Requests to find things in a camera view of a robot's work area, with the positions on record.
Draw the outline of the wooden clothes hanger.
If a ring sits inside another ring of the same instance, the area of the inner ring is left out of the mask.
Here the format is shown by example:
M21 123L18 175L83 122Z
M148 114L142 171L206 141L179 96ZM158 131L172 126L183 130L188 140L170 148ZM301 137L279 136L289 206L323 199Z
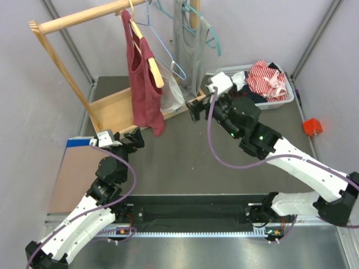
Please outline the wooden clothes hanger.
M129 23L130 23L130 26L131 26L131 29L133 31L133 33L135 34L134 36L136 36L138 38L138 40L142 40L144 41L145 39L143 39L143 35L140 31L140 29L138 28L138 26L136 25L136 23L134 22L134 14L135 14L135 11L134 11L134 5L132 3L132 0L129 0L128 1L129 4L130 4L130 7L131 7L131 18L129 20ZM149 70L153 76L153 79L154 79L154 82L155 82L155 85L157 88L162 88L164 86L164 81L162 79L162 75L159 71L159 68L157 66L157 63L155 61L155 58L153 55L147 53L146 50L143 50L143 48L141 48L141 46L137 45L137 43L133 40L133 44L135 46L135 48L138 50L138 52L140 54L142 54L142 52L145 52L145 60L147 61L148 63L148 66L149 66Z

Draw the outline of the red tank top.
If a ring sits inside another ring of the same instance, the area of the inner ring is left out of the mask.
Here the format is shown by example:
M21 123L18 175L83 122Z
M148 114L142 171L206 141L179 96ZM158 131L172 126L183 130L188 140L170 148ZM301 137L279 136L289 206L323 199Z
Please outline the red tank top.
M131 16L127 10L121 11L121 19L125 31L127 44L127 66L130 78L132 113L134 125L150 127L154 136L159 137L165 129L163 114L160 111L162 89L157 88L153 76L145 60L145 52L140 54L133 44L141 46L147 53L153 55L145 39L138 40L133 33L129 20Z

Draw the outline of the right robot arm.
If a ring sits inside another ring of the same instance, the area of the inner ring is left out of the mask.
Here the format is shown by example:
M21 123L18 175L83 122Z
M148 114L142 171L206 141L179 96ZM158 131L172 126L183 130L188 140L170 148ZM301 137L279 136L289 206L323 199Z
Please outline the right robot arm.
M336 171L292 145L279 132L259 122L261 110L247 97L232 99L228 94L208 96L186 104L191 118L200 119L206 112L210 124L215 119L245 153L258 162L276 166L312 188L307 193L269 193L262 202L261 213L273 222L281 216L311 215L325 222L346 227L358 199L358 173Z

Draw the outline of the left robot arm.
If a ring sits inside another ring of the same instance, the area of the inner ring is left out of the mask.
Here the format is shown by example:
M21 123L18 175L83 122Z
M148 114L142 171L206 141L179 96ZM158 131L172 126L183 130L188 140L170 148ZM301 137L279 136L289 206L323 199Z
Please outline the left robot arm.
M68 268L76 255L106 226L127 217L121 185L134 173L129 154L145 146L140 127L120 135L102 131L88 140L89 147L106 156L99 162L96 179L74 210L46 237L25 248L27 268Z

